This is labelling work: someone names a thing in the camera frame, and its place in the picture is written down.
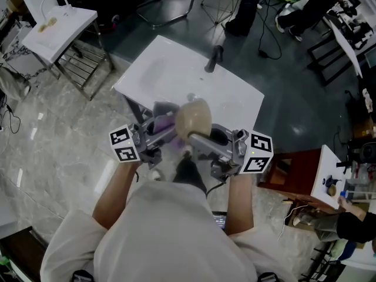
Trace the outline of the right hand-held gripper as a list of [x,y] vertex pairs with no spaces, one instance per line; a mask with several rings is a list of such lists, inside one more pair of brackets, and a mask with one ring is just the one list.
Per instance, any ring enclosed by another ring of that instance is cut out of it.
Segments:
[[210,136],[192,133],[189,141],[198,153],[214,155],[211,176],[223,183],[231,176],[263,173],[273,157],[271,137],[244,129],[231,131],[216,123]]

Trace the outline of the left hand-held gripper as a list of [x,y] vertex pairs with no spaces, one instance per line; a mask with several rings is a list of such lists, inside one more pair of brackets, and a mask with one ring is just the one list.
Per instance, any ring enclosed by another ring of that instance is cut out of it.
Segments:
[[148,120],[142,126],[123,125],[109,132],[109,142],[116,160],[120,163],[140,161],[147,163],[149,169],[162,161],[159,147],[176,137],[176,129],[167,127],[155,132],[154,120]]

